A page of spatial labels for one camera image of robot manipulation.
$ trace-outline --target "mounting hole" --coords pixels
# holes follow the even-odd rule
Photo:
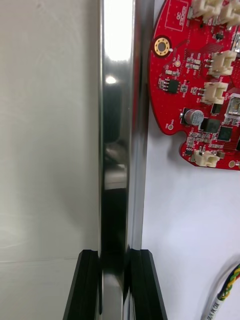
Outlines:
[[[171,52],[170,40],[161,36],[154,43],[154,51],[159,57],[165,57]]]
[[[166,49],[166,44],[164,42],[160,42],[157,48],[160,52],[163,52]]]
[[[229,164],[228,164],[229,168],[233,168],[233,167],[235,167],[235,165],[236,165],[236,162],[233,161],[233,160],[230,161]]]

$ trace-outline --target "white wall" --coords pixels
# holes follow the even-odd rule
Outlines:
[[[97,0],[0,1],[0,318],[61,319],[98,248]]]
[[[153,254],[168,320],[200,320],[218,279],[240,263],[240,172],[194,167],[179,155],[185,139],[162,134],[150,109],[142,246]],[[239,298],[237,281],[216,320],[238,320]]]

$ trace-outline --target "chrome bar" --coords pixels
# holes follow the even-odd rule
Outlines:
[[[128,249],[140,249],[154,0],[100,0],[99,256],[103,320],[131,319]]]

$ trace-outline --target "white connector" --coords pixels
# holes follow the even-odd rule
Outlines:
[[[209,75],[213,76],[230,76],[233,73],[234,67],[232,62],[236,60],[237,52],[231,50],[217,52],[212,54],[211,68],[208,71]]]
[[[219,16],[223,0],[192,0],[193,17],[203,16],[203,20]]]
[[[228,83],[224,82],[205,82],[204,96],[201,102],[205,104],[219,104],[224,103],[223,93],[228,89]]]
[[[240,25],[240,2],[238,0],[232,0],[229,4],[222,7],[218,22],[220,24],[226,24],[227,27]]]
[[[199,150],[194,150],[195,162],[200,167],[210,167],[216,168],[220,157],[214,155],[210,151],[201,152]]]

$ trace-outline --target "red circuit board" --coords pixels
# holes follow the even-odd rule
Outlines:
[[[164,134],[186,133],[186,141],[179,152],[192,165],[198,166],[191,155],[194,150],[211,151],[215,155],[221,151],[224,157],[217,162],[216,168],[240,170],[240,151],[236,150],[240,139],[240,117],[234,121],[226,117],[231,95],[240,94],[240,58],[237,57],[232,63],[232,75],[213,77],[208,74],[206,67],[206,61],[212,59],[213,53],[232,50],[238,27],[227,28],[226,24],[216,24],[213,18],[207,22],[203,22],[202,17],[188,18],[190,8],[191,0],[166,0],[157,18],[148,61],[148,86],[153,113]],[[217,34],[221,34],[222,38],[217,39]],[[170,47],[165,56],[156,53],[158,39],[166,39],[165,45]],[[197,61],[198,69],[186,67],[190,60]],[[175,94],[164,90],[169,80],[179,82]],[[211,112],[213,104],[201,102],[201,89],[207,82],[228,84],[219,114]],[[218,119],[218,131],[207,133],[201,126],[183,123],[185,110],[201,110],[204,118]],[[229,141],[219,140],[222,126],[231,128]]]

